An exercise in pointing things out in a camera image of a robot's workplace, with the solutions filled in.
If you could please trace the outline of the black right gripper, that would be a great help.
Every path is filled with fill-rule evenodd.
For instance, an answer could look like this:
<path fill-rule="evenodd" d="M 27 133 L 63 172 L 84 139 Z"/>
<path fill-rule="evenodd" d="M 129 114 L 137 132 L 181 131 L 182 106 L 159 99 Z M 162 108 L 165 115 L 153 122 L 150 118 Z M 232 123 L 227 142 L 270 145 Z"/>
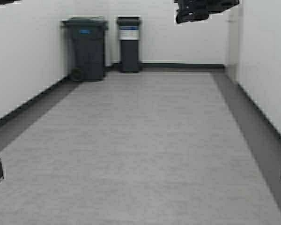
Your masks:
<path fill-rule="evenodd" d="M 220 14 L 237 5 L 238 0 L 174 0 L 177 4 L 176 23 L 200 22 L 210 15 Z"/>

